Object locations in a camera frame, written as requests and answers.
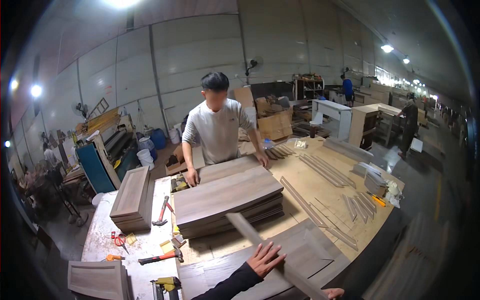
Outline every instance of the claw hammer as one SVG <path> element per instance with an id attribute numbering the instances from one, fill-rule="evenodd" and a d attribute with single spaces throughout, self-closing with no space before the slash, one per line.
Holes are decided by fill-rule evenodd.
<path id="1" fill-rule="evenodd" d="M 162 225 L 165 225 L 167 223 L 167 220 L 163 219 L 163 214 L 165 213 L 165 208 L 168 207 L 168 209 L 173 213 L 172 207 L 170 206 L 170 204 L 168 204 L 168 199 L 169 199 L 169 197 L 165 196 L 165 200 L 163 201 L 162 210 L 160 211 L 160 217 L 158 217 L 157 221 L 155 221 L 155 222 L 152 221 L 152 225 L 162 226 Z"/>

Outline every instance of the wall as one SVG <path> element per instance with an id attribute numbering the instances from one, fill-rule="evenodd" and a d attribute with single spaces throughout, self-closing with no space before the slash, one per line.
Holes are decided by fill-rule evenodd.
<path id="1" fill-rule="evenodd" d="M 43 157 L 38 137 L 42 131 L 56 137 L 56 130 L 66 133 L 82 122 L 72 111 L 72 104 L 81 101 L 91 110 L 105 98 L 109 110 L 125 107 L 138 129 L 144 124 L 164 129 L 160 97 L 171 128 L 203 101 L 200 79 L 211 71 L 224 72 L 231 90 L 247 82 L 291 81 L 293 74 L 309 72 L 321 75 L 325 84 L 341 84 L 345 67 L 354 85 L 362 76 L 375 75 L 375 66 L 407 78 L 405 65 L 380 49 L 380 39 L 328 0 L 239 0 L 238 8 L 239 14 L 137 28 L 77 58 L 44 86 L 36 100 L 41 113 L 35 116 L 30 105 L 21 118 L 23 126 L 16 126 L 20 161 L 32 165 Z M 249 78 L 244 57 L 264 61 Z"/>

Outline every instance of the blue shirt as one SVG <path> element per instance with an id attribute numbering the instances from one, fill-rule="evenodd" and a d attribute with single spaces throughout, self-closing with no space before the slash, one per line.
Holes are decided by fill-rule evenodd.
<path id="1" fill-rule="evenodd" d="M 343 81 L 343 89 L 345 90 L 345 95 L 350 96 L 353 95 L 353 85 L 350 79 L 345 79 Z"/>

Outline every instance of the hammer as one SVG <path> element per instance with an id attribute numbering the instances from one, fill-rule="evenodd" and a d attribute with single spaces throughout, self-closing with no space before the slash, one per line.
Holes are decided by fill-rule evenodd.
<path id="1" fill-rule="evenodd" d="M 160 217 L 158 217 L 157 221 L 155 221 L 155 222 L 152 221 L 152 225 L 162 226 L 162 225 L 165 225 L 167 223 L 167 220 L 163 220 L 163 214 L 165 213 L 165 207 L 168 206 L 168 209 L 171 212 L 173 212 L 172 207 L 170 206 L 170 204 L 168 204 L 168 199 L 169 199 L 169 197 L 165 196 L 165 200 L 163 201 L 162 210 L 160 211 Z"/>
<path id="2" fill-rule="evenodd" d="M 169 259 L 169 258 L 178 257 L 179 262 L 183 263 L 183 254 L 182 254 L 181 250 L 175 245 L 173 245 L 173 248 L 175 249 L 173 253 L 165 254 L 165 255 L 162 255 L 162 256 L 154 256 L 154 257 L 150 257 L 150 258 L 139 259 L 138 262 L 141 265 L 144 265 L 144 264 L 163 261 L 163 260 Z"/>

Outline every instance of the black sleeve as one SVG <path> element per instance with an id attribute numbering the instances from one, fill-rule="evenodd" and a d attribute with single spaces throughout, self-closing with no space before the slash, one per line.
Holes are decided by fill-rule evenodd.
<path id="1" fill-rule="evenodd" d="M 229 278 L 192 300 L 230 300 L 238 293 L 248 290 L 263 279 L 245 262 Z"/>

